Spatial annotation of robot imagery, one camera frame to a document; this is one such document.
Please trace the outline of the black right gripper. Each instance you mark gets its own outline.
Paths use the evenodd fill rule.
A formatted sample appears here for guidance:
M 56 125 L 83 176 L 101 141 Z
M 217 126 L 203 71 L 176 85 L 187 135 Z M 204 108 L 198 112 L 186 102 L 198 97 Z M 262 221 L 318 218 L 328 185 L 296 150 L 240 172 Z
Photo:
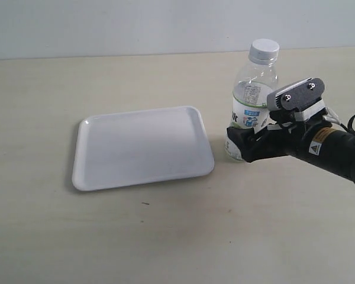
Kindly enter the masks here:
M 311 138 L 317 130 L 315 119 L 282 126 L 274 123 L 270 111 L 255 111 L 253 128 L 228 127 L 227 135 L 248 163 L 283 156 L 317 161 L 317 156 L 309 153 Z

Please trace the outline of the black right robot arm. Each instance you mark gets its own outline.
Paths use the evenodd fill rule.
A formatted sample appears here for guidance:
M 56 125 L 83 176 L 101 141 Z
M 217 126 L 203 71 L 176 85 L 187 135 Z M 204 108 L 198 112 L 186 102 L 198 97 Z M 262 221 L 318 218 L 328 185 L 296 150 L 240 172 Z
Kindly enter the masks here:
M 292 156 L 355 184 L 355 134 L 337 130 L 320 117 L 268 124 L 258 132 L 228 127 L 227 135 L 248 163 Z

